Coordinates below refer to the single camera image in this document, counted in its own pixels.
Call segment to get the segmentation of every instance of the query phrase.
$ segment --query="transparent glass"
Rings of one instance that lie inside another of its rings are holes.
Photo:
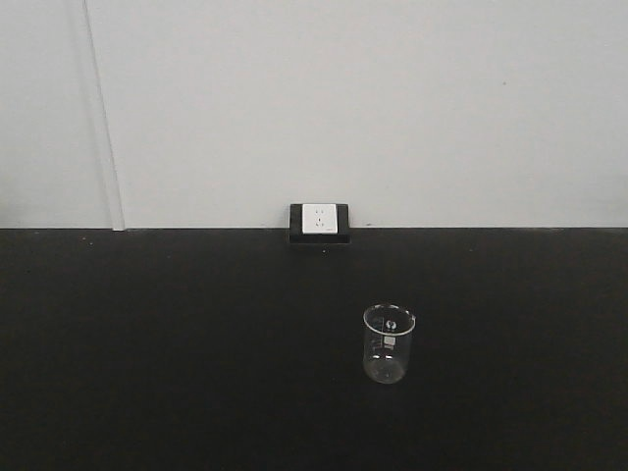
[[[415,317],[393,304],[377,304],[364,311],[364,371],[385,385],[405,376],[410,359]]]

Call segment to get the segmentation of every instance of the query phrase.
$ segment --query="electrical outlet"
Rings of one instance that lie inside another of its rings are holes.
[[[290,243],[350,243],[347,204],[291,204],[289,224]]]
[[[336,204],[304,204],[302,211],[304,234],[337,234]]]

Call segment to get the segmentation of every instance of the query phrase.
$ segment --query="black table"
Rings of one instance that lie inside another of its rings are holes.
[[[0,469],[628,469],[628,231],[352,236],[0,232]]]

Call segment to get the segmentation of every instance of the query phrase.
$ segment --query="glass beaker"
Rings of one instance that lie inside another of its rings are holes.
[[[364,311],[364,371],[373,381],[391,385],[405,375],[415,317],[393,304]]]

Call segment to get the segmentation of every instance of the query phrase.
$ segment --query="white wall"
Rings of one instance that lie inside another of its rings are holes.
[[[0,227],[112,227],[89,50],[80,0],[2,2]]]
[[[623,0],[87,0],[100,81],[82,3],[3,3],[2,227],[628,226]]]

